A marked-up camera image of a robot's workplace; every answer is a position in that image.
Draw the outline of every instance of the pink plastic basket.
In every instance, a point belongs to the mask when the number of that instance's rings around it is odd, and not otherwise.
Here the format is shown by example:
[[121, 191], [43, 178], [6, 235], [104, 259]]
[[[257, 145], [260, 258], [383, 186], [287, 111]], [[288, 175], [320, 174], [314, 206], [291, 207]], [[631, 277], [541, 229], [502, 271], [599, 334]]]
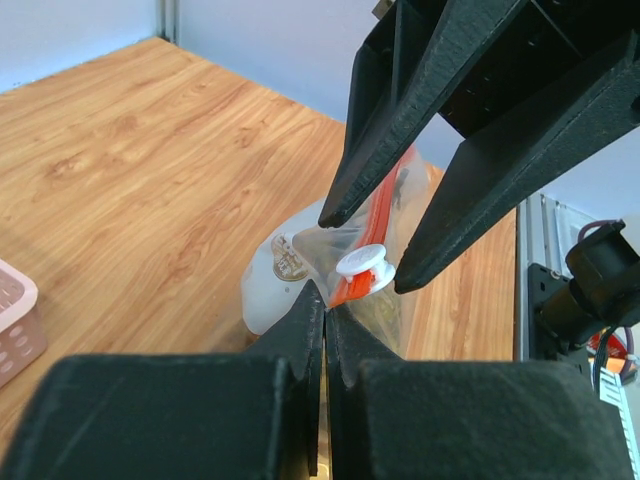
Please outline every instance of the pink plastic basket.
[[35, 283], [0, 260], [0, 387], [47, 348], [37, 298]]

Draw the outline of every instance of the white wall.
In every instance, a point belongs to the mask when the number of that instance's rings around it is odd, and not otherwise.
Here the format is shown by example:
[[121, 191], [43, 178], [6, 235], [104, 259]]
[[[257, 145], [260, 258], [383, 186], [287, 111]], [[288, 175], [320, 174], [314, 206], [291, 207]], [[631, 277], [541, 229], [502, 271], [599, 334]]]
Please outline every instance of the white wall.
[[[344, 121], [351, 65], [375, 25], [377, 0], [181, 0], [178, 43], [332, 118]], [[441, 117], [418, 140], [448, 165], [460, 135]], [[565, 174], [544, 192], [596, 218], [640, 212], [640, 130]]]
[[[353, 57], [376, 24], [377, 0], [180, 0], [178, 44], [344, 121]], [[419, 146], [436, 165], [462, 137], [442, 118]]]
[[148, 38], [157, 0], [0, 0], [0, 92]]
[[587, 158], [542, 191], [594, 218], [640, 213], [640, 128]]

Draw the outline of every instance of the white spout cap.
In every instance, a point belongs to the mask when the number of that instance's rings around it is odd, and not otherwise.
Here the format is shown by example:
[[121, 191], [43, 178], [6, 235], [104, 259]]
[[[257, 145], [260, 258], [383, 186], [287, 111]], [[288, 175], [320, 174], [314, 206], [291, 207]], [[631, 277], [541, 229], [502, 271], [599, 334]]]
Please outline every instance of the white spout cap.
[[336, 265], [336, 272], [351, 283], [355, 275], [371, 270], [374, 276], [373, 285], [368, 293], [371, 295], [389, 285], [396, 275], [395, 267], [384, 259], [386, 254], [387, 249], [384, 245], [365, 245], [342, 257]]

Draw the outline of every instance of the black bracket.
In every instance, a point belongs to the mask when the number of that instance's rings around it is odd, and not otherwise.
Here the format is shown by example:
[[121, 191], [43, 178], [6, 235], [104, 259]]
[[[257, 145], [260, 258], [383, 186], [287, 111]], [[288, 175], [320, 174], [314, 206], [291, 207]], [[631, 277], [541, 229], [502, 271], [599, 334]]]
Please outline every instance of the black bracket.
[[440, 113], [465, 140], [395, 277], [398, 293], [426, 285], [518, 203], [638, 125], [639, 6], [397, 0], [356, 54], [320, 226], [343, 225]]
[[560, 340], [540, 318], [542, 305], [556, 292], [566, 287], [569, 278], [537, 263], [529, 266], [529, 360], [553, 360], [575, 367], [587, 380], [589, 359], [587, 350], [575, 348]]

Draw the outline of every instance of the orange object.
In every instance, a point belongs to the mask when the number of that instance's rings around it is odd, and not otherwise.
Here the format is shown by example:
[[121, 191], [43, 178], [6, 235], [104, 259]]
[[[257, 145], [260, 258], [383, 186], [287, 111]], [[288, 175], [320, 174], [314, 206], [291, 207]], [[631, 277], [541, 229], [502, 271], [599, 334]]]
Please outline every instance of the orange object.
[[619, 358], [610, 358], [607, 360], [607, 370], [613, 373], [620, 373], [622, 371], [622, 367], [624, 366], [624, 360]]
[[[362, 238], [358, 240], [356, 249], [374, 243], [384, 244], [389, 227], [391, 202], [393, 200], [396, 177], [398, 176], [400, 168], [409, 162], [414, 153], [415, 147], [411, 146], [400, 161], [387, 174], [382, 183], [373, 191], [371, 212], [367, 218], [366, 230]], [[344, 278], [341, 279], [335, 293], [329, 301], [329, 308], [337, 307], [349, 300], [356, 300], [368, 295], [374, 281], [375, 277], [370, 271], [354, 276], [351, 283], [348, 283]]]

